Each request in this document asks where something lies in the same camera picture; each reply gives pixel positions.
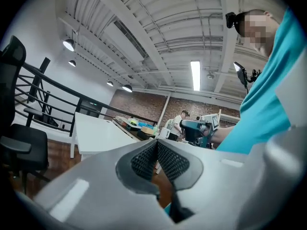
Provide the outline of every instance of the black office chair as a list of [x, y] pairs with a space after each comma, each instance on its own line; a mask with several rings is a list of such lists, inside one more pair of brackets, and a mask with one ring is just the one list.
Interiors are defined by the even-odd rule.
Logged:
[[9, 166], [14, 177], [19, 177], [19, 171], [22, 172], [26, 194], [28, 173], [47, 182], [50, 180], [37, 172], [48, 167], [47, 135], [30, 127], [33, 115], [42, 116], [42, 112], [25, 108], [24, 111], [29, 114], [26, 126], [11, 125], [15, 117], [15, 86], [25, 57], [25, 47], [15, 36], [0, 53], [0, 159]]

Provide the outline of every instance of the black metal railing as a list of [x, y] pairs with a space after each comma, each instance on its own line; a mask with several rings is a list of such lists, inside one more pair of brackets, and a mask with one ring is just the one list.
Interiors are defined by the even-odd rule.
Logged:
[[[81, 109], [84, 109], [84, 110], [87, 110], [87, 111], [91, 111], [92, 113], [96, 113], [98, 115], [103, 115], [103, 116], [106, 116], [106, 117], [110, 117], [110, 118], [115, 118], [113, 116], [110, 116], [110, 115], [106, 115], [106, 114], [103, 114], [103, 113], [100, 113], [98, 111], [94, 111], [90, 108], [87, 108], [85, 106], [81, 106], [82, 104], [82, 101], [88, 101], [88, 102], [91, 102], [91, 103], [95, 103], [97, 105], [100, 105], [102, 108], [106, 108], [108, 110], [112, 110], [112, 111], [115, 111], [117, 113], [120, 113], [120, 114], [124, 114], [124, 115], [128, 115], [130, 117], [134, 117], [134, 118], [138, 118], [138, 119], [141, 119], [141, 120], [144, 120], [144, 121], [147, 121], [147, 122], [150, 122], [150, 123], [153, 123], [153, 124], [157, 124], [157, 121], [154, 121], [154, 120], [151, 120], [151, 119], [148, 119], [148, 118], [145, 118], [145, 117], [142, 117], [142, 116], [139, 116], [139, 115], [134, 115], [132, 113], [129, 113], [129, 112], [126, 112], [126, 111], [123, 111], [123, 110], [120, 110], [118, 108], [115, 108], [115, 107], [112, 107], [110, 105], [107, 105], [107, 104], [104, 104], [104, 103], [101, 103], [97, 100], [94, 100], [88, 96], [85, 96], [81, 93], [78, 93], [52, 79], [50, 79], [49, 77], [45, 76], [39, 69], [27, 64], [27, 63], [24, 63], [23, 65], [23, 68], [25, 68], [26, 70], [28, 70], [30, 73], [34, 74], [34, 77], [31, 77], [31, 76], [26, 76], [26, 75], [19, 75], [18, 78], [20, 80], [22, 80], [23, 82], [25, 82], [25, 84], [18, 84], [16, 85], [16, 90], [18, 90], [20, 93], [17, 93], [15, 94], [15, 97], [19, 96], [19, 95], [26, 95], [28, 96], [28, 103], [24, 103], [18, 99], [15, 98], [15, 101], [20, 103], [21, 105], [25, 106], [25, 107], [28, 107], [28, 108], [32, 108], [31, 106], [29, 106], [29, 101], [33, 102], [33, 101], [37, 101], [42, 109], [42, 113], [43, 113], [43, 116], [44, 116], [44, 119], [43, 120], [47, 120], [47, 122], [42, 122], [41, 120], [37, 120], [37, 119], [33, 119], [34, 122], [37, 122], [39, 124], [42, 124], [42, 125], [45, 125], [47, 127], [51, 127], [51, 128], [54, 128], [54, 129], [57, 129], [57, 130], [61, 130], [61, 131], [65, 131], [65, 132], [69, 132], [70, 133], [70, 136], [72, 136], [72, 131], [73, 131], [73, 126], [74, 126], [74, 122], [75, 122], [75, 117], [74, 117], [74, 113], [75, 112], [80, 112]], [[31, 79], [34, 79], [35, 82], [33, 81], [32, 83], [29, 82], [28, 80], [26, 80], [26, 78], [31, 78]], [[79, 98], [78, 100], [78, 103], [77, 104], [74, 104], [74, 103], [71, 103], [69, 101], [66, 101], [60, 97], [57, 97], [53, 94], [51, 94], [49, 91], [45, 91], [44, 90], [44, 87], [43, 87], [43, 82], [42, 80], [46, 81], [47, 83], [57, 87], [58, 89], [61, 89], [63, 90], [64, 92], [66, 93], [69, 93], [73, 96], [76, 96]], [[24, 90], [22, 90], [20, 87], [25, 87], [25, 86], [29, 86], [31, 87], [31, 90], [29, 92], [26, 92]], [[56, 106], [53, 106], [53, 105], [50, 105], [48, 103], [48, 100], [50, 97], [53, 97], [59, 101], [62, 101], [66, 104], [69, 104], [71, 106], [74, 106], [75, 107], [75, 112], [72, 113], [72, 112], [69, 112], [69, 111], [66, 111], [66, 110], [63, 110], [59, 107], [56, 107]], [[66, 113], [66, 114], [69, 114], [69, 115], [72, 115], [73, 118], [72, 118], [72, 121], [69, 121], [69, 120], [64, 120], [62, 118], [58, 118], [58, 117], [55, 117], [55, 116], [52, 116], [51, 115], [51, 112], [52, 110], [55, 109], [55, 110], [58, 110], [60, 112], [63, 112], [63, 113]], [[27, 117], [26, 114], [24, 113], [21, 113], [19, 112], [18, 110], [16, 110], [16, 113], [24, 116], [24, 117]], [[63, 123], [67, 123], [67, 124], [70, 124], [71, 125], [71, 128], [68, 130], [68, 129], [64, 129], [64, 128], [61, 128], [61, 127], [58, 127], [56, 125], [51, 125], [50, 124], [50, 121], [51, 120], [59, 120]]]

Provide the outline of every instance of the head-mounted camera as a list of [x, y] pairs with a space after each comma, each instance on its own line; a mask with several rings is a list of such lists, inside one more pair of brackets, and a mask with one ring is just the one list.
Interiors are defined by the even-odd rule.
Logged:
[[226, 17], [226, 25], [228, 28], [235, 27], [236, 31], [241, 35], [244, 36], [244, 32], [240, 29], [241, 23], [244, 21], [244, 13], [235, 14], [233, 12], [227, 13]]

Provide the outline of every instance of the white ceiling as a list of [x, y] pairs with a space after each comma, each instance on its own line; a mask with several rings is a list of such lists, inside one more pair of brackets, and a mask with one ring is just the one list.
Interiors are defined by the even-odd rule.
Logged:
[[[270, 11], [281, 21], [280, 0], [57, 0], [61, 39], [72, 38], [76, 53], [118, 84], [134, 89], [172, 91], [241, 103], [245, 90], [232, 67], [249, 73], [263, 69], [266, 58], [225, 27], [225, 13]], [[105, 33], [110, 23], [128, 29], [143, 61], [114, 46]], [[193, 91], [189, 63], [200, 60], [201, 91]], [[213, 74], [210, 80], [207, 74]]]

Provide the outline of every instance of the teal shirt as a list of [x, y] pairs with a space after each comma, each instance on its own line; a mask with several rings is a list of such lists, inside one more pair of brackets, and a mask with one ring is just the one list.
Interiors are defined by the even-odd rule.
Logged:
[[303, 29], [287, 9], [276, 32], [272, 54], [241, 104], [241, 120], [217, 150], [249, 154], [254, 144], [266, 142], [274, 134], [290, 127], [275, 89], [306, 45]]

